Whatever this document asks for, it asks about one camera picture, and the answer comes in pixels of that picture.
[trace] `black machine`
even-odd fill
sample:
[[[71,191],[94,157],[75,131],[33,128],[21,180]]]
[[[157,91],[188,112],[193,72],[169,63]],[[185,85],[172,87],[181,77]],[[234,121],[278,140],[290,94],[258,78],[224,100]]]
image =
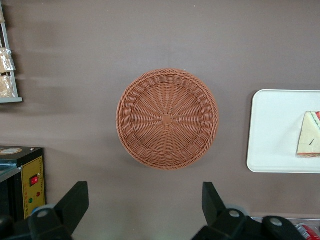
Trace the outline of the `black machine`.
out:
[[[0,146],[0,215],[18,222],[45,204],[44,149]]]
[[[11,217],[1,216],[0,239],[72,240],[88,207],[88,184],[78,182],[54,209],[36,211],[15,224]],[[192,240],[305,240],[283,217],[267,216],[259,223],[237,209],[226,208],[211,182],[203,183],[202,209],[207,226]]]

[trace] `plastic bag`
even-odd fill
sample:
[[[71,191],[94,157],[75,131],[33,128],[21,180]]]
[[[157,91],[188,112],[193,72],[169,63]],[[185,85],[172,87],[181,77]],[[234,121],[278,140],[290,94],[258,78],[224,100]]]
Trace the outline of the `plastic bag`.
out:
[[[12,54],[11,50],[4,47],[0,48],[0,73],[1,74],[16,70],[11,54]]]
[[[16,98],[11,76],[0,76],[0,98]]]

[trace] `wicker basket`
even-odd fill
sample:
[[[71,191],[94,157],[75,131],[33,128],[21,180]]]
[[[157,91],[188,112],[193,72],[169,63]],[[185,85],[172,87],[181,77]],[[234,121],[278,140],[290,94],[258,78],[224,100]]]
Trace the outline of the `wicker basket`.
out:
[[[122,145],[140,163],[162,170],[184,168],[212,145],[219,113],[208,87],[179,69],[157,69],[123,93],[116,115]]]

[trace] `white plastic tray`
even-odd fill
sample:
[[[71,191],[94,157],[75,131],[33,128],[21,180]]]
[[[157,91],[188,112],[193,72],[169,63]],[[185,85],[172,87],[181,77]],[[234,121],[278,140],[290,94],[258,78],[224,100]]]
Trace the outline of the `white plastic tray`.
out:
[[[320,91],[260,90],[252,100],[247,166],[256,173],[320,173],[320,157],[297,157],[305,112],[320,111]]]

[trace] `red light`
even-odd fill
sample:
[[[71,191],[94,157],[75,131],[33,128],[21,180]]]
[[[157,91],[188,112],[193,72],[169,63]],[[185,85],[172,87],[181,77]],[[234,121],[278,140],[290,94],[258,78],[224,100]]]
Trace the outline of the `red light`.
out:
[[[39,179],[38,179],[38,176],[37,176],[37,175],[31,177],[31,178],[30,178],[30,187],[33,186],[33,185],[35,185],[35,184],[37,184],[38,181],[39,181]]]

